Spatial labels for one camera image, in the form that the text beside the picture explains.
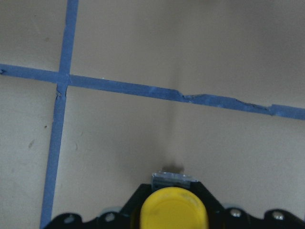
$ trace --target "screw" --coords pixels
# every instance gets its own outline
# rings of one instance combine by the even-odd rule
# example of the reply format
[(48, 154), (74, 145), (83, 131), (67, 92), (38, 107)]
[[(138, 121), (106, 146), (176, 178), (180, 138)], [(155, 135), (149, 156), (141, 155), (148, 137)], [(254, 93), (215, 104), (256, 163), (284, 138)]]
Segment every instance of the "screw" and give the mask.
[(276, 219), (276, 220), (283, 220), (283, 219), (284, 219), (283, 213), (282, 213), (282, 212), (279, 212), (279, 211), (274, 211), (274, 212), (272, 213), (272, 216), (273, 216), (273, 218)]
[(65, 223), (65, 224), (69, 224), (69, 223), (72, 223), (74, 221), (74, 216), (73, 215), (69, 215), (67, 218), (65, 218), (64, 220), (63, 220), (63, 222)]
[(108, 213), (106, 216), (105, 216), (105, 221), (106, 222), (111, 222), (111, 221), (114, 221), (115, 219), (115, 215), (113, 213)]
[(234, 209), (231, 209), (230, 214), (233, 217), (238, 217), (239, 218), (239, 217), (241, 217), (242, 212), (240, 210), (234, 208)]

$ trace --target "yellow circle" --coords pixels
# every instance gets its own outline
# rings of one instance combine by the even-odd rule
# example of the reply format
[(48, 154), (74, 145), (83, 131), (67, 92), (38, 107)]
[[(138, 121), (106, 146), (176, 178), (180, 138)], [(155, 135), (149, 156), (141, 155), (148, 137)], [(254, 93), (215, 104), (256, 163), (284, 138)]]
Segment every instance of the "yellow circle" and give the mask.
[(140, 214), (140, 229), (208, 229), (202, 201), (192, 192), (166, 187), (152, 193)]

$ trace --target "metal screw head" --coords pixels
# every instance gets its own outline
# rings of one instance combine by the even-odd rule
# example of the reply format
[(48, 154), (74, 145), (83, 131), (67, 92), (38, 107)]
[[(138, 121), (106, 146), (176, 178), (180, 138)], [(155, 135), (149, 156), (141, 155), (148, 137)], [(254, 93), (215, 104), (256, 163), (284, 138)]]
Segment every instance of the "metal screw head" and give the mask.
[(283, 220), (284, 219), (284, 215), (282, 212), (279, 211), (274, 211), (272, 212), (272, 217), (276, 220)]
[(65, 218), (64, 220), (63, 220), (63, 222), (65, 223), (65, 224), (69, 224), (69, 223), (72, 223), (74, 221), (74, 216), (73, 215), (69, 215), (67, 218)]
[(105, 216), (105, 221), (106, 222), (111, 222), (111, 221), (114, 221), (115, 219), (115, 215), (113, 213), (108, 213), (106, 216)]
[(241, 217), (242, 212), (240, 210), (234, 208), (230, 211), (230, 214), (233, 217)]

